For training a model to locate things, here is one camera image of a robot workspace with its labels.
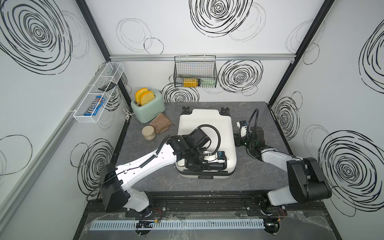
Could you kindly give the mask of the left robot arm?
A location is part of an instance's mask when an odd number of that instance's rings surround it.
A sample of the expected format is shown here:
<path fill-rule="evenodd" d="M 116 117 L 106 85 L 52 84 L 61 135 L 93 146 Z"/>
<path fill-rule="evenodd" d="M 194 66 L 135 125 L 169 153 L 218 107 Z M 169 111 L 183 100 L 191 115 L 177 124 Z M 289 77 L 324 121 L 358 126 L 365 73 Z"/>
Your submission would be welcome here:
<path fill-rule="evenodd" d="M 223 170 L 225 163 L 216 163 L 221 145 L 221 135 L 212 125 L 200 125 L 188 135 L 166 136 L 159 148 L 133 162 L 104 166 L 98 188 L 107 213 L 121 208 L 137 212 L 151 205 L 150 195 L 136 191 L 132 186 L 155 171 L 179 161 L 193 173 Z"/>

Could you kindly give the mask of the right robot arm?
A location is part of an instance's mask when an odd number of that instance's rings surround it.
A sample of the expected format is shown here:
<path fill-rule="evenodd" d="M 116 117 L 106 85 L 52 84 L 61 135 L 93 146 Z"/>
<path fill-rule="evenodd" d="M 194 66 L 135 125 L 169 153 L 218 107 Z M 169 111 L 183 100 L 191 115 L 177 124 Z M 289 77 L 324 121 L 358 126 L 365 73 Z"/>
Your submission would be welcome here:
<path fill-rule="evenodd" d="M 248 121 L 237 122 L 239 132 L 234 138 L 235 146 L 245 147 L 251 158 L 274 165 L 288 174 L 288 185 L 268 192 L 267 204 L 282 206 L 331 198 L 332 189 L 317 160 L 299 158 L 266 145 L 264 131 L 257 126 L 258 119 L 259 109 L 255 109 Z"/>

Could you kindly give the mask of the white hard-shell suitcase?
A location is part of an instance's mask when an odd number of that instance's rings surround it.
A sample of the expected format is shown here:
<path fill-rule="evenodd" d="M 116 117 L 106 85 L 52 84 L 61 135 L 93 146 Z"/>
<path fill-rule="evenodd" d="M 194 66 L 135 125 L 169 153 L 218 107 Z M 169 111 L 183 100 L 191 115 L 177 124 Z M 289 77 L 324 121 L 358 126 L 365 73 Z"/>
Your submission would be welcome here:
<path fill-rule="evenodd" d="M 186 138 L 187 143 L 195 144 L 195 148 L 192 150 L 195 156 L 189 158 L 211 156 L 217 151 L 224 151 L 227 156 L 227 168 L 223 171 L 193 172 L 185 168 L 185 159 L 181 159 L 176 163 L 176 168 L 181 176 L 198 179 L 225 179 L 234 173 L 238 161 L 232 119 L 228 108 L 222 108 L 220 111 L 183 108 L 178 135 Z"/>

